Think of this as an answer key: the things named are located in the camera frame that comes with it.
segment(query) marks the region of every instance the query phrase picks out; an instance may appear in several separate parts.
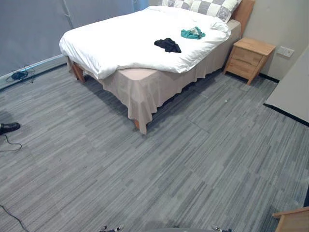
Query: wooden headboard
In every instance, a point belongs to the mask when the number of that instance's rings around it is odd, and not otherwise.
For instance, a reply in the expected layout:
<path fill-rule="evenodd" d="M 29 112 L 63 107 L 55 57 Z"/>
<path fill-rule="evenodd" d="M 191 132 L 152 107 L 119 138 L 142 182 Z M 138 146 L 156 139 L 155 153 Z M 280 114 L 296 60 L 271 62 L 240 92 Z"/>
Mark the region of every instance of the wooden headboard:
<path fill-rule="evenodd" d="M 241 35 L 244 33 L 253 10 L 255 0 L 242 0 L 237 9 L 233 12 L 232 19 L 241 24 Z"/>

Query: white comforter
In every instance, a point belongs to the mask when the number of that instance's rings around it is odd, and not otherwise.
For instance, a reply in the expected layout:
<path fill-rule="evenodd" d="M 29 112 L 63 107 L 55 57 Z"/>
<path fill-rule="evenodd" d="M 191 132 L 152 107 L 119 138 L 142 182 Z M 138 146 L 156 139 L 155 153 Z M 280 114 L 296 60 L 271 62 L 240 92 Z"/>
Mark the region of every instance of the white comforter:
<path fill-rule="evenodd" d="M 181 37 L 182 29 L 195 26 L 206 36 L 200 40 Z M 181 8 L 150 6 L 67 31 L 59 46 L 63 55 L 104 79 L 125 68 L 187 72 L 229 35 L 227 24 L 219 18 Z M 168 53 L 154 45 L 167 37 L 179 45 L 182 53 Z"/>

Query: white wall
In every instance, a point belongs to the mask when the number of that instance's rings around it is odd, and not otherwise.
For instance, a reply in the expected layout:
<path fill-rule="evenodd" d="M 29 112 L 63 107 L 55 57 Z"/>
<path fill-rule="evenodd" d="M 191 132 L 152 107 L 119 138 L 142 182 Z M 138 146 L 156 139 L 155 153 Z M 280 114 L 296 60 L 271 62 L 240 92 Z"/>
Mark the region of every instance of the white wall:
<path fill-rule="evenodd" d="M 309 47 L 265 103 L 309 122 Z"/>
<path fill-rule="evenodd" d="M 295 50 L 290 58 L 275 53 L 261 73 L 278 80 L 287 74 L 309 44 L 308 15 L 309 0 L 255 0 L 244 36 Z"/>

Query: curtain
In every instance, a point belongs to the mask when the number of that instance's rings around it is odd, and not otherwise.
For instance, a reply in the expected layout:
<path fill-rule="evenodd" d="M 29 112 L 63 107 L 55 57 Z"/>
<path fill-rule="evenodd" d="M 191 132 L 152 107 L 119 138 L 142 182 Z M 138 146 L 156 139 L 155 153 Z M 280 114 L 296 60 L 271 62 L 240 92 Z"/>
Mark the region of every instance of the curtain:
<path fill-rule="evenodd" d="M 148 7 L 148 0 L 132 0 L 134 11 L 140 11 Z"/>

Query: black cable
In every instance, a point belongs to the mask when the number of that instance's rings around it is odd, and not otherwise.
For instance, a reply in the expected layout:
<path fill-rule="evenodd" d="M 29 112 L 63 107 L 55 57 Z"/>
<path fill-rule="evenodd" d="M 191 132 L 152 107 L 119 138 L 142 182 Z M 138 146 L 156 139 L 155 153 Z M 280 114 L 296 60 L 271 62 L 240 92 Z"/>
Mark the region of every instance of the black cable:
<path fill-rule="evenodd" d="M 31 77 L 28 77 L 30 74 L 31 74 L 32 79 L 28 83 L 25 83 L 28 85 L 30 83 L 33 83 L 34 78 L 35 78 L 35 70 L 30 65 L 25 65 L 23 71 L 13 71 L 13 74 L 9 76 L 8 78 L 6 78 L 5 81 L 8 83 L 15 82 L 18 80 L 23 81 L 25 79 L 30 79 Z"/>
<path fill-rule="evenodd" d="M 19 218 L 15 217 L 15 216 L 12 215 L 9 211 L 7 211 L 6 208 L 4 208 L 3 205 L 0 205 L 0 207 L 1 207 L 8 215 L 10 215 L 11 217 L 14 217 L 14 218 L 19 222 L 19 224 L 21 225 L 21 227 L 23 228 L 24 231 L 30 232 L 29 230 L 26 229 L 26 227 L 24 226 L 23 222 L 22 222 Z"/>
<path fill-rule="evenodd" d="M 0 136 L 4 136 L 4 137 L 6 138 L 6 141 L 7 141 L 9 144 L 11 144 L 11 145 L 20 145 L 20 148 L 18 148 L 18 149 L 15 149 L 15 150 L 3 150 L 3 151 L 0 150 L 0 152 L 5 152 L 5 151 L 18 151 L 18 150 L 21 149 L 21 147 L 22 147 L 21 144 L 12 144 L 12 143 L 10 143 L 10 142 L 9 142 L 9 139 L 8 139 L 8 136 L 6 136 L 5 134 L 0 134 Z"/>

